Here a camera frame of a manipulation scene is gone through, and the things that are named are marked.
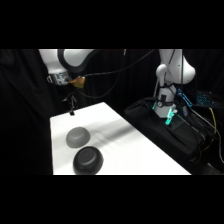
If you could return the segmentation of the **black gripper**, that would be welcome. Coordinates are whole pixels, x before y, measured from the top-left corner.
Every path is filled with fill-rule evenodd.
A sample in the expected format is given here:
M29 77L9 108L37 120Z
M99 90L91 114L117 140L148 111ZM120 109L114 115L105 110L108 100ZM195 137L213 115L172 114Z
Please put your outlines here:
M70 115L74 116L75 115L75 106L74 103L77 102L75 98L75 87L72 84L66 85L64 88L64 95L62 97L62 102L63 103L68 103L70 101Z

